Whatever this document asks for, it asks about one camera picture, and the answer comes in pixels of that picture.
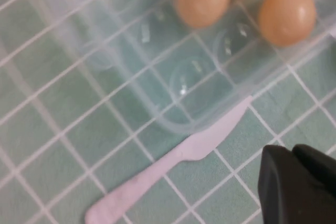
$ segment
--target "black object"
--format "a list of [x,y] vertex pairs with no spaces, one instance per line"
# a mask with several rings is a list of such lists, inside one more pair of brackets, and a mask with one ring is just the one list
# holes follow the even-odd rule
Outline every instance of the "black object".
[[262,154],[264,224],[336,224],[336,160],[306,145],[268,145]]

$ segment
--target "white grout line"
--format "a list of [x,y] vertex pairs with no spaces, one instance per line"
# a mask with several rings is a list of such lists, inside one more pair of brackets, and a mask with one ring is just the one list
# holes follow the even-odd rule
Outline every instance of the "white grout line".
[[48,218],[48,220],[52,224],[58,224],[58,222],[53,218],[53,216],[49,213],[48,210],[46,210],[43,202],[41,199],[37,196],[37,194],[34,192],[34,190],[29,186],[27,181],[24,179],[24,177],[15,171],[15,165],[10,160],[10,158],[7,156],[5,151],[0,147],[0,158],[4,162],[4,164],[14,173],[14,176],[19,181],[19,183],[22,185],[22,187],[26,190],[26,192],[31,196],[31,198],[35,201],[35,203],[40,207],[41,212]]
[[229,169],[229,171],[235,176],[235,178],[238,180],[238,182],[241,184],[241,186],[247,191],[247,193],[251,196],[251,198],[255,201],[255,203],[260,207],[260,201],[257,196],[254,195],[254,193],[251,191],[250,188],[245,184],[245,182],[241,179],[241,177],[235,172],[235,170],[230,166],[229,162],[222,156],[222,154],[215,149],[214,152],[219,157],[219,159],[226,165],[226,167]]
[[254,218],[257,217],[258,214],[261,213],[261,208],[259,208],[257,211],[255,211],[253,214],[251,214],[245,221],[243,221],[241,224],[248,224],[250,221],[252,221]]
[[[268,144],[274,144],[276,139],[271,140]],[[207,198],[209,198],[212,194],[214,194],[218,189],[220,189],[226,182],[228,182],[231,178],[235,177],[235,174],[238,174],[242,169],[244,169],[249,163],[251,163],[256,157],[258,157],[262,153],[263,149],[259,149],[255,154],[253,154],[248,160],[243,162],[238,168],[234,170],[234,172],[230,173],[227,177],[225,177],[221,182],[219,182],[216,186],[214,186],[210,191],[208,191],[203,197],[201,197],[197,202],[195,202],[191,209],[197,208],[200,204],[202,204]],[[180,223],[190,212],[187,210],[183,214],[181,214],[172,224]]]

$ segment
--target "egg carton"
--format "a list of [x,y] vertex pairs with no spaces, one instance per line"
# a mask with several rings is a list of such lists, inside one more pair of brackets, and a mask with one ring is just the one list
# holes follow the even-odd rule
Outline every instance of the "egg carton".
[[314,0],[315,30],[277,48],[258,30],[263,0],[232,0],[213,26],[191,29],[174,0],[42,0],[66,47],[97,74],[118,70],[143,106],[165,128],[202,130],[247,95],[298,62],[329,48],[336,36],[335,0]]

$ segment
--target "grout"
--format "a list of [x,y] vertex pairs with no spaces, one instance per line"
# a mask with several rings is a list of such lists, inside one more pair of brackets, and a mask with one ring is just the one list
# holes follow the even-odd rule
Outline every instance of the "grout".
[[257,196],[254,195],[254,193],[251,191],[250,188],[245,184],[245,182],[241,179],[241,177],[235,172],[235,170],[230,166],[229,162],[222,156],[222,154],[218,151],[218,149],[215,149],[214,152],[219,157],[219,159],[226,165],[226,167],[229,169],[229,171],[235,176],[235,178],[238,180],[238,182],[241,184],[241,186],[247,191],[247,193],[251,196],[251,198],[255,201],[255,203],[260,207],[260,201]]
[[255,211],[253,214],[251,214],[245,221],[243,221],[241,224],[248,224],[250,221],[252,221],[254,218],[257,217],[258,214],[261,213],[261,209],[259,208],[257,211]]
[[31,196],[31,198],[35,201],[35,203],[40,207],[41,212],[48,218],[48,220],[52,224],[58,224],[58,222],[54,219],[54,217],[49,213],[41,199],[37,196],[37,194],[34,192],[34,190],[29,186],[27,181],[24,179],[24,177],[15,171],[15,165],[11,161],[11,159],[7,156],[3,148],[0,146],[0,158],[4,162],[4,164],[8,167],[9,170],[11,170],[14,173],[14,176],[19,181],[21,186],[26,190],[26,192]]

